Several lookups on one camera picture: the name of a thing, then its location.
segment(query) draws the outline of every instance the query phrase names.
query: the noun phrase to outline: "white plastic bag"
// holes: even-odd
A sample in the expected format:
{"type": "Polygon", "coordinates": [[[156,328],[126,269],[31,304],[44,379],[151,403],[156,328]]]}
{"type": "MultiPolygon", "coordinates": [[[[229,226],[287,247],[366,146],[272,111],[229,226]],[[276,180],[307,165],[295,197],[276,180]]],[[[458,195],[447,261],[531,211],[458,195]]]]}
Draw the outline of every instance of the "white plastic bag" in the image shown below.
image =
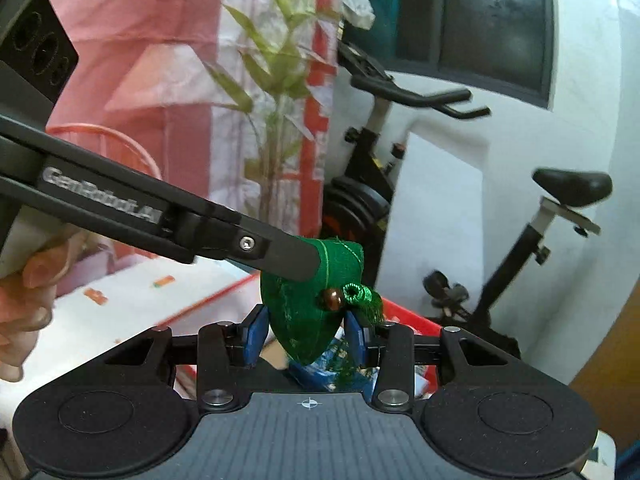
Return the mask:
{"type": "Polygon", "coordinates": [[[376,15],[369,0],[342,0],[342,16],[354,27],[370,30],[376,15]]]}

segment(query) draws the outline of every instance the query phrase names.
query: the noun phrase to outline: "black circular pad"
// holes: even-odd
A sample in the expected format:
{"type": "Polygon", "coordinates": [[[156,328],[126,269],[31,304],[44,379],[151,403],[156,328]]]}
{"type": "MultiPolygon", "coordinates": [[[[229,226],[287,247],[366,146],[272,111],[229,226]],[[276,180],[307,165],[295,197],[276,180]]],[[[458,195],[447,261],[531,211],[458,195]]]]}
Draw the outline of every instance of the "black circular pad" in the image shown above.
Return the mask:
{"type": "Polygon", "coordinates": [[[427,401],[422,426],[436,450],[481,476],[560,474],[589,452],[597,424],[581,397],[549,381],[517,389],[446,384],[427,401]]]}
{"type": "Polygon", "coordinates": [[[14,415],[14,435],[30,468],[62,478],[125,476],[175,449],[190,416],[168,386],[110,391],[45,386],[14,415]]]}
{"type": "Polygon", "coordinates": [[[478,405],[478,415],[490,428],[514,435],[543,430],[554,418],[554,412],[544,400],[517,392],[485,397],[478,405]]]}
{"type": "Polygon", "coordinates": [[[60,424],[76,433],[107,433],[124,426],[133,403],[114,392],[83,392],[71,397],[58,412],[60,424]]]}

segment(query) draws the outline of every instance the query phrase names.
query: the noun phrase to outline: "bamboo plant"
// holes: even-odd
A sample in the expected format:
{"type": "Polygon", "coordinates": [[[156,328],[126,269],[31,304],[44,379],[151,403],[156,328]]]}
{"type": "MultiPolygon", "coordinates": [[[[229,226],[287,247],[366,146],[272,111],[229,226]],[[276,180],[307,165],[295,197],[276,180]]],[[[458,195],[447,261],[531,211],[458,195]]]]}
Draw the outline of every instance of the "bamboo plant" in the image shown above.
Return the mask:
{"type": "Polygon", "coordinates": [[[246,76],[262,95],[254,93],[252,98],[222,67],[207,65],[207,70],[234,102],[226,107],[243,113],[255,136],[257,158],[245,159],[244,177],[260,184],[260,200],[258,211],[248,213],[273,224],[281,207],[278,194],[286,163],[300,152],[303,137],[313,140],[313,135],[292,114],[296,107],[301,107],[300,101],[310,95],[306,86],[309,56],[301,54],[299,37],[320,16],[315,0],[271,0],[271,3],[280,21],[266,25],[272,30],[282,30],[276,39],[239,9],[223,6],[248,40],[249,48],[240,48],[239,55],[246,76]]]}

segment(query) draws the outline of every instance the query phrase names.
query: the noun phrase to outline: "screw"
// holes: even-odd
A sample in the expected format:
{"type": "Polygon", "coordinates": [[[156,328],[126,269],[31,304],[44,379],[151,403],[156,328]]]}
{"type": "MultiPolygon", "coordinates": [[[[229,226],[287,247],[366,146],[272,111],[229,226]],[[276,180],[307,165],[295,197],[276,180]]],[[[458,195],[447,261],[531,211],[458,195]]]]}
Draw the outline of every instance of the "screw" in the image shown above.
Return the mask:
{"type": "Polygon", "coordinates": [[[400,142],[395,142],[393,148],[391,149],[391,155],[393,158],[398,160],[402,160],[404,157],[404,152],[406,151],[406,146],[401,144],[400,142]]]}
{"type": "Polygon", "coordinates": [[[243,251],[250,251],[255,247],[255,240],[250,236],[243,236],[240,238],[240,248],[243,251]]]}
{"type": "Polygon", "coordinates": [[[356,130],[356,128],[349,128],[344,133],[344,140],[346,140],[350,144],[357,142],[359,137],[360,137],[360,132],[356,130]]]}
{"type": "Polygon", "coordinates": [[[219,390],[217,388],[202,394],[202,402],[215,408],[226,406],[231,403],[232,400],[234,400],[234,396],[232,394],[226,390],[219,390]]]}
{"type": "Polygon", "coordinates": [[[539,265],[544,265],[546,260],[551,255],[551,250],[548,247],[540,247],[535,253],[536,255],[536,263],[539,265]]]}
{"type": "Polygon", "coordinates": [[[402,390],[384,390],[378,394],[378,400],[385,406],[397,408],[409,402],[409,395],[402,390]]]}
{"type": "Polygon", "coordinates": [[[587,232],[587,229],[585,229],[584,227],[580,227],[580,226],[574,226],[574,231],[577,232],[582,238],[588,238],[589,237],[589,233],[587,232]]]}

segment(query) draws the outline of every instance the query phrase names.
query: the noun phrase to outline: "silver screw head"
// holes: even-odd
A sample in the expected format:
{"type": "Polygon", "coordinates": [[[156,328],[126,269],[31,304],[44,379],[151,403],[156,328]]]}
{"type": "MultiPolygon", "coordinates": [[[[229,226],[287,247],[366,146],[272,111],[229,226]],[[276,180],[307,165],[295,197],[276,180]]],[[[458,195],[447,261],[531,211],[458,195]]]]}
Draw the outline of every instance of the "silver screw head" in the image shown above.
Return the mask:
{"type": "Polygon", "coordinates": [[[255,247],[255,240],[250,236],[243,236],[240,238],[240,248],[243,251],[250,251],[255,247]]]}
{"type": "Polygon", "coordinates": [[[213,406],[214,408],[226,406],[232,400],[234,400],[234,396],[226,390],[215,389],[202,394],[202,402],[207,406],[213,406]]]}
{"type": "Polygon", "coordinates": [[[409,402],[409,395],[402,390],[384,390],[378,394],[378,400],[385,406],[397,408],[409,402]]]}

